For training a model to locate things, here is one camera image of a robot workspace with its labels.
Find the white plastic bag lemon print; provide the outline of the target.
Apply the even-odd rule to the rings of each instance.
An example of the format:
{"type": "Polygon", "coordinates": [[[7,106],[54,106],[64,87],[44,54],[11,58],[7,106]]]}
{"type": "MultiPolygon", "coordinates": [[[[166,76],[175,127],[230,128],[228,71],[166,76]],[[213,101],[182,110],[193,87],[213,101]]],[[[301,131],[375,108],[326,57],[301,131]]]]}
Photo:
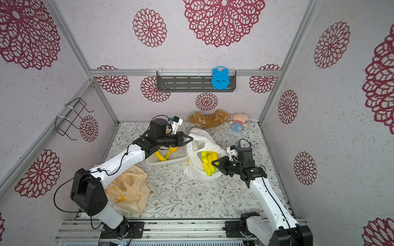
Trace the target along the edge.
{"type": "Polygon", "coordinates": [[[188,162],[183,167],[183,172],[190,179],[198,181],[213,181],[222,176],[220,171],[215,171],[210,176],[205,172],[202,153],[211,151],[218,153],[219,157],[228,156],[226,151],[215,143],[213,138],[204,130],[192,128],[189,136],[194,140],[187,144],[188,162]]]}

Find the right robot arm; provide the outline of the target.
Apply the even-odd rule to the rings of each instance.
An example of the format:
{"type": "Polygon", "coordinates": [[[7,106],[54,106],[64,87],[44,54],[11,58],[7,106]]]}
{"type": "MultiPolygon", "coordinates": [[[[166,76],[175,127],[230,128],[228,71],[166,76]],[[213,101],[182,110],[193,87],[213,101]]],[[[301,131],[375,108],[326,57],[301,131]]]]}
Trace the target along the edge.
{"type": "Polygon", "coordinates": [[[231,146],[228,152],[229,156],[211,164],[224,175],[239,175],[258,199],[268,219],[265,222],[257,212],[243,213],[239,227],[234,230],[244,237],[256,237],[263,246],[312,246],[312,231],[307,225],[300,225],[280,202],[264,169],[255,165],[251,147],[231,146]]]}

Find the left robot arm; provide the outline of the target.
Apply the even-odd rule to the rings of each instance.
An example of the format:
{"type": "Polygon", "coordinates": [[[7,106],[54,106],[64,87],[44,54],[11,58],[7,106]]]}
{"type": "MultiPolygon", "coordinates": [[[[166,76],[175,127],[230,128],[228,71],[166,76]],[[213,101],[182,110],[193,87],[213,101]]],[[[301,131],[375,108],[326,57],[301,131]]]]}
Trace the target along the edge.
{"type": "Polygon", "coordinates": [[[109,161],[90,170],[78,170],[73,179],[70,198],[88,216],[99,219],[118,237],[129,231],[128,220],[109,202],[105,189],[121,174],[135,164],[155,154],[161,147],[182,147],[193,138],[178,128],[182,119],[159,115],[151,120],[148,129],[126,150],[109,161]]]}

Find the beige plastic bag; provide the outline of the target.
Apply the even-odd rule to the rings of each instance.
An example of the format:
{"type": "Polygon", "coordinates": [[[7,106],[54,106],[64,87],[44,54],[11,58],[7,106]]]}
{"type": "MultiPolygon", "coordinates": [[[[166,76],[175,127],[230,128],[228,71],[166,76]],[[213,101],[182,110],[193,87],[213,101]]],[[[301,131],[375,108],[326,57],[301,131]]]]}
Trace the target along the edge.
{"type": "Polygon", "coordinates": [[[132,166],[105,188],[109,202],[122,210],[141,214],[150,195],[146,178],[141,168],[132,166]]]}

